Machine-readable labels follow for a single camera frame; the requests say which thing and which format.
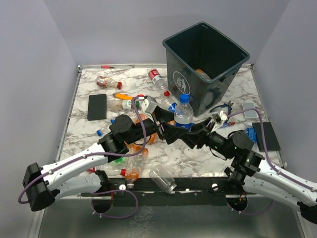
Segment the clear glass jar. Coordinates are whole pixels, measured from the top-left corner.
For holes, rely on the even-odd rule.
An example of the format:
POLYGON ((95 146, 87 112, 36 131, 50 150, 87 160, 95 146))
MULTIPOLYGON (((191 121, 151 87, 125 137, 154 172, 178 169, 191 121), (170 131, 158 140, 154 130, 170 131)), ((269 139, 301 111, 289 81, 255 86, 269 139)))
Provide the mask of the clear glass jar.
POLYGON ((161 165, 156 165, 149 171, 150 178, 165 193, 171 194, 177 187, 175 179, 161 165))

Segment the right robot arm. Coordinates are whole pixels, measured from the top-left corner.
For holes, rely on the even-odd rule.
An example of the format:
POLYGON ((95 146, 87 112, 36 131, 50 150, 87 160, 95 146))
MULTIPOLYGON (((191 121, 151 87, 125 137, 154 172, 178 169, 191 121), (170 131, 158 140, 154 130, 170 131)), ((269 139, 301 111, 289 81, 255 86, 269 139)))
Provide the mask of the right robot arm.
POLYGON ((223 137, 214 123, 200 123, 181 136, 190 148, 209 147, 231 160, 227 187, 231 193, 256 193, 298 210, 311 223, 317 222, 317 185, 274 165, 268 157, 255 152, 252 140, 243 131, 223 137))

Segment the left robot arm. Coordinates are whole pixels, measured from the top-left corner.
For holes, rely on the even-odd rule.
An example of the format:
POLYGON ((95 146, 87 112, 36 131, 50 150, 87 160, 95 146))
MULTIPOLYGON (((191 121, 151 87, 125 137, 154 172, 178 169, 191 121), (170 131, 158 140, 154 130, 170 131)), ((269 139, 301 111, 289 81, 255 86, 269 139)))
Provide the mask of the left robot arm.
POLYGON ((118 116, 110 125, 110 132, 84 151, 65 160, 49 165, 30 164, 25 172, 23 190, 18 203, 29 204, 32 211, 40 211, 52 205, 56 199, 77 193, 105 195, 111 185, 104 172, 95 172, 91 178, 79 182, 78 175, 88 169, 101 166, 121 157, 133 157, 127 145, 157 133, 166 143, 173 143, 188 134, 185 127, 170 125, 172 114, 156 107, 149 119, 135 124, 127 115, 118 116))

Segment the pepsi label clear bottle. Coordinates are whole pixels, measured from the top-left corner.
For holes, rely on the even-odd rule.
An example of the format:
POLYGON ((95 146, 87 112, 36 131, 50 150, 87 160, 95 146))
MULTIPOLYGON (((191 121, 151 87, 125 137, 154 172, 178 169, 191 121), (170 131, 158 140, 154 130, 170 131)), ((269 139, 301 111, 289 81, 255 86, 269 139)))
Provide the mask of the pepsi label clear bottle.
POLYGON ((179 103, 174 112, 175 126, 191 130, 194 112, 190 105, 190 96, 186 94, 180 95, 179 103))

